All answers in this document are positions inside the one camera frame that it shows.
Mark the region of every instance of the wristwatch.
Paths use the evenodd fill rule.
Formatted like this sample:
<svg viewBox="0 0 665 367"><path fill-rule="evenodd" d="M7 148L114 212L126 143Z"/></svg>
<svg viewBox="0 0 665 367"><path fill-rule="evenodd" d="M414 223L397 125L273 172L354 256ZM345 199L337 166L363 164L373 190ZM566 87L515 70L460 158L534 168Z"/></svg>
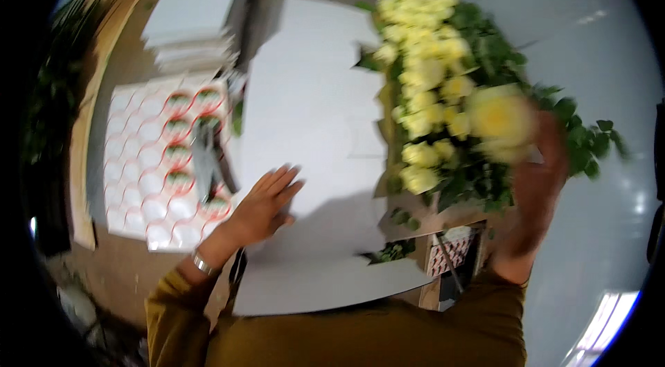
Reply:
<svg viewBox="0 0 665 367"><path fill-rule="evenodd" d="M199 254L199 251L197 249L194 249L194 251L192 252L192 261L194 262L194 266L196 266L201 272L205 273L207 276L216 276L221 272L220 269L214 269L209 264L207 264L201 258L201 255Z"/></svg>

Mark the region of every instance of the hand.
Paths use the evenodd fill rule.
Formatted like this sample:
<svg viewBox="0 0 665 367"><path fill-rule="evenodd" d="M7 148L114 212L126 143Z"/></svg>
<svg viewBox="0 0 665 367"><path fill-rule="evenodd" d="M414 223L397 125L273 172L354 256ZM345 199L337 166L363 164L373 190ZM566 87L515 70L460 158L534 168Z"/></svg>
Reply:
<svg viewBox="0 0 665 367"><path fill-rule="evenodd" d="M513 189L522 221L546 230L568 176L568 155L561 124L554 115L539 110L537 119L536 145L543 163L519 163L513 170Z"/></svg>
<svg viewBox="0 0 665 367"><path fill-rule="evenodd" d="M284 165L254 185L225 224L238 247L266 239L284 224L293 224L293 217L280 210L304 185L303 181L291 183L299 171Z"/></svg>

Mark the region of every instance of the rose bouquet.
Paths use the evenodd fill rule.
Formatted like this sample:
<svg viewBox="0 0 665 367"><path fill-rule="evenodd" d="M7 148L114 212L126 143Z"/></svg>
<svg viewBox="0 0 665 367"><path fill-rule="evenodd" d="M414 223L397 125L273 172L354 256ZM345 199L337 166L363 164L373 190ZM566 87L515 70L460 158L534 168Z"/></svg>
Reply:
<svg viewBox="0 0 665 367"><path fill-rule="evenodd" d="M460 0L357 6L371 11L384 39L373 51L361 48L357 65L386 75L380 98L388 108L382 130L389 194L406 188L430 205L439 193L439 212L467 199L480 201L486 212L513 205L510 165L538 156L533 105L565 127L570 176L597 178L611 142L627 159L611 121L584 126L573 98L555 100L561 88L529 83L526 57L478 6ZM419 226L404 211L393 217Z"/></svg>

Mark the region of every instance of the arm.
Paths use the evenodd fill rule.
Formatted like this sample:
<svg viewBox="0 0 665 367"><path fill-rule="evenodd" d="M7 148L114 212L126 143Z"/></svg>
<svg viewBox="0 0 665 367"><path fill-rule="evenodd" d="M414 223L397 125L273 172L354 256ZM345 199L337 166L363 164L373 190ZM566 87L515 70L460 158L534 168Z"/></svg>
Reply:
<svg viewBox="0 0 665 367"><path fill-rule="evenodd" d="M197 248L199 256L218 271L240 248L268 238L293 217L280 213L303 187L291 183L298 173L287 166L266 173L238 205L227 222ZM210 334L204 315L217 277L201 272L191 257L160 280L145 302L151 366L203 366Z"/></svg>
<svg viewBox="0 0 665 367"><path fill-rule="evenodd" d="M513 170L517 225L497 244L491 268L521 285L529 279L536 253L552 222L559 193L568 176L568 157L557 119L538 113L536 143L543 163L522 162Z"/></svg>

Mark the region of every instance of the person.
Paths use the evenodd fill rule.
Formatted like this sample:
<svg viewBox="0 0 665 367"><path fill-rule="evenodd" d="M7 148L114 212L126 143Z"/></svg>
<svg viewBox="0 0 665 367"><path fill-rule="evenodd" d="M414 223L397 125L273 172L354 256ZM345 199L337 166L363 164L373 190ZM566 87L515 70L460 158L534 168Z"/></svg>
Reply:
<svg viewBox="0 0 665 367"><path fill-rule="evenodd" d="M146 301L150 365L167 366L522 366L521 317L527 280L567 178L559 123L538 112L542 163L513 167L519 223L499 240L487 269L443 313L384 299L321 313L234 318L216 327L204 307L216 282L185 258ZM303 187L288 167L266 173L197 248L221 269L240 248L293 218L282 207Z"/></svg>

